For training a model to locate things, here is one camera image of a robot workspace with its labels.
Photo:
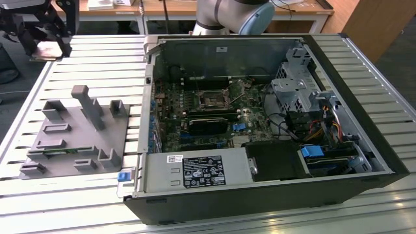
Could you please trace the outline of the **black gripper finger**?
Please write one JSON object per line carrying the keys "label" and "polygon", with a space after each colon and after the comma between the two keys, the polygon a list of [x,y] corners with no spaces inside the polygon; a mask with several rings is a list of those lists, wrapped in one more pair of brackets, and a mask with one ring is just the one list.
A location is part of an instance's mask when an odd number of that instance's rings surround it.
{"label": "black gripper finger", "polygon": [[19,22],[15,34],[25,48],[26,54],[31,57],[38,49],[39,29],[33,24],[27,25],[25,22]]}
{"label": "black gripper finger", "polygon": [[55,9],[47,9],[45,13],[39,14],[39,21],[47,27],[47,30],[53,32],[55,37],[55,41],[58,42],[59,48],[62,50],[62,57],[67,58],[71,55],[71,31],[67,28],[65,21],[62,20],[61,16]]}

